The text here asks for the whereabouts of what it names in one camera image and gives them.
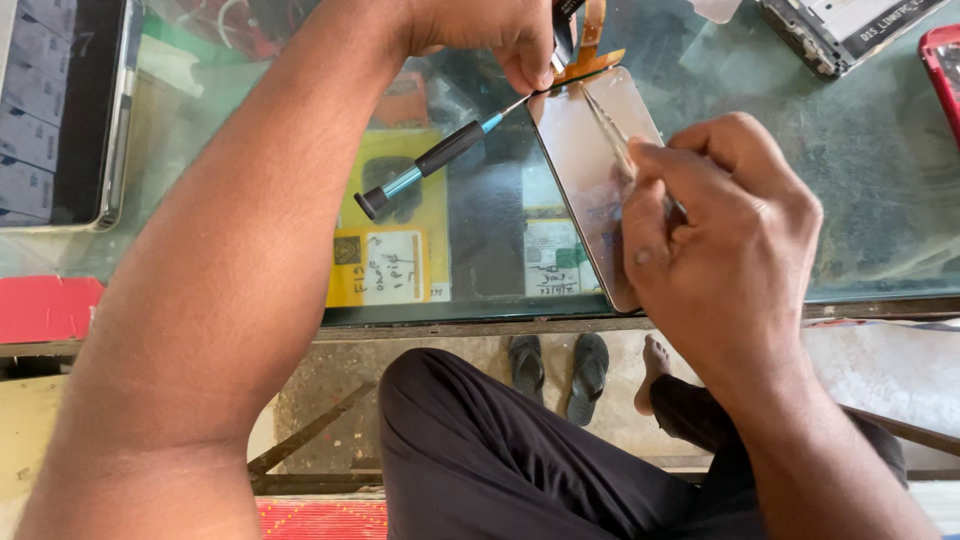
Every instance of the leg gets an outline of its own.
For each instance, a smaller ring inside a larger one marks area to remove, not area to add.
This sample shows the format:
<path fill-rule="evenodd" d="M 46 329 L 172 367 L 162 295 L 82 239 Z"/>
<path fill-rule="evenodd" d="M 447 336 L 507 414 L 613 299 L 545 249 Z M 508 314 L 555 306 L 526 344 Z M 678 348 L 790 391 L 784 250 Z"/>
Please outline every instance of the leg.
<path fill-rule="evenodd" d="M 398 358 L 379 406 L 395 538 L 637 538 L 696 499 L 445 351 Z"/>
<path fill-rule="evenodd" d="M 670 436 L 715 454 L 693 511 L 667 537 L 766 538 L 750 457 L 730 416 L 708 390 L 670 375 L 669 357 L 650 335 L 643 358 L 647 375 L 635 397 L 636 409 L 656 415 Z M 876 424 L 848 416 L 906 486 L 903 452 L 896 437 Z"/>
<path fill-rule="evenodd" d="M 660 343 L 647 334 L 643 349 L 647 375 L 634 398 L 641 414 L 655 415 L 660 428 L 671 437 L 718 454 L 728 444 L 742 446 L 733 421 L 706 388 L 670 375 L 670 358 Z M 880 426 L 853 414 L 851 422 L 863 433 L 876 453 L 906 486 L 903 449 L 896 437 Z"/>
<path fill-rule="evenodd" d="M 656 416 L 668 435 L 711 454 L 726 443 L 739 441 L 730 416 L 706 388 L 670 374 L 670 356 L 649 333 L 643 363 L 647 373 L 634 397 L 637 412 Z"/>

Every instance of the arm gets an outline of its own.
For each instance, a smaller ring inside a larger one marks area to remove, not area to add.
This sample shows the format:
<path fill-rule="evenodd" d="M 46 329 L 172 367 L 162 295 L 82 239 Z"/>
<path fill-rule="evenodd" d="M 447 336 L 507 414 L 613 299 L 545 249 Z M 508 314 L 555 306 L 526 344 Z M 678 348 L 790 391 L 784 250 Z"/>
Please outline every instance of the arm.
<path fill-rule="evenodd" d="M 626 269 L 658 328 L 733 419 L 776 538 L 938 538 L 817 382 L 800 339 L 823 211 L 746 114 L 635 141 Z M 662 197 L 688 223 L 670 229 Z"/>
<path fill-rule="evenodd" d="M 437 45 L 542 87 L 550 24 L 547 0 L 323 1 L 118 267 L 17 538 L 258 537 L 247 439 L 320 325 L 377 99 Z"/>

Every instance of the white wire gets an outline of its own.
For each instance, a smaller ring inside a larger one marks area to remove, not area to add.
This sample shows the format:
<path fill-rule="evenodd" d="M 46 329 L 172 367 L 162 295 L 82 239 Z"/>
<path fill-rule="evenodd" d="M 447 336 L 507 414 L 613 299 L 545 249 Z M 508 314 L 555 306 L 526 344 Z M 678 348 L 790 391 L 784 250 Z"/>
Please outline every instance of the white wire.
<path fill-rule="evenodd" d="M 203 2 L 200 3 L 200 6 L 197 7 L 196 10 L 193 10 L 193 11 L 190 11 L 190 12 L 186 12 L 186 13 L 184 13 L 183 15 L 177 17 L 177 20 L 174 21 L 174 26 L 180 26 L 180 25 L 182 25 L 182 24 L 185 23 L 186 21 L 188 21 L 188 20 L 190 20 L 191 18 L 193 18 L 193 15 L 197 14 L 198 11 L 204 10 L 204 9 L 206 9 L 206 0 L 203 0 Z"/>
<path fill-rule="evenodd" d="M 224 15 L 227 14 L 227 10 L 230 9 L 230 6 L 236 4 L 237 2 L 246 3 L 247 0 L 227 0 L 224 2 L 224 5 L 220 7 L 220 12 L 217 13 L 217 32 L 220 33 L 220 39 L 224 41 L 224 44 L 227 46 L 227 49 L 232 49 L 233 45 L 230 44 L 230 40 L 227 39 L 227 32 L 224 28 Z"/>

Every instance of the tweezers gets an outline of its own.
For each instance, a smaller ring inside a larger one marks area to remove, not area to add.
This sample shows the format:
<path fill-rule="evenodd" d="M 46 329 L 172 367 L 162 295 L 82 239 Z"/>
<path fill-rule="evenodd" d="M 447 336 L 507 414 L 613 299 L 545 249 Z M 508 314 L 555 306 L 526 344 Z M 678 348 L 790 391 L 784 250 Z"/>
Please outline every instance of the tweezers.
<path fill-rule="evenodd" d="M 610 118 L 610 115 L 600 106 L 599 103 L 593 96 L 590 95 L 589 90 L 587 90 L 587 85 L 584 85 L 583 82 L 580 83 L 580 88 L 584 91 L 584 96 L 587 98 L 587 104 L 590 105 L 590 110 L 593 111 L 593 115 L 596 117 L 597 121 L 600 122 L 600 126 L 603 127 L 604 135 L 607 136 L 607 140 L 610 142 L 610 145 L 613 147 L 613 153 L 616 155 L 616 161 L 620 165 L 620 168 L 623 170 L 624 174 L 630 178 L 631 182 L 636 179 L 636 165 L 633 160 L 630 159 L 630 155 L 627 150 L 627 143 L 630 141 L 630 138 L 627 137 L 627 134 L 623 133 L 623 130 L 616 125 L 616 122 Z"/>

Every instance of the glass tabletop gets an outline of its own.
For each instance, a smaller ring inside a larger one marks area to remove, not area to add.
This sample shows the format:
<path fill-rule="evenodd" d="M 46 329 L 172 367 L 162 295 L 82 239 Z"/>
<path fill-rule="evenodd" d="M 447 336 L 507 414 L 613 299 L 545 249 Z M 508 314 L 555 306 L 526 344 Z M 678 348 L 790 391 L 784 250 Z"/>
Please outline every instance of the glass tabletop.
<path fill-rule="evenodd" d="M 289 33 L 311 2 L 261 3 L 282 12 L 235 14 L 224 29 L 187 0 L 146 4 L 118 225 L 6 233 L 0 275 L 108 282 L 164 192 L 269 66 L 286 38 L 272 29 Z M 922 33 L 958 17 L 960 5 L 947 5 L 834 83 L 804 66 L 755 2 L 716 25 L 684 0 L 610 0 L 600 53 L 626 49 L 622 63 L 664 139 L 732 110 L 770 129 L 826 210 L 809 301 L 937 297 L 960 294 L 960 156 L 916 49 Z M 525 111 L 376 222 L 352 199 L 516 98 L 488 52 L 405 64 L 350 174 L 325 325 L 611 313 Z M 251 254 L 251 266 L 268 256 Z"/>

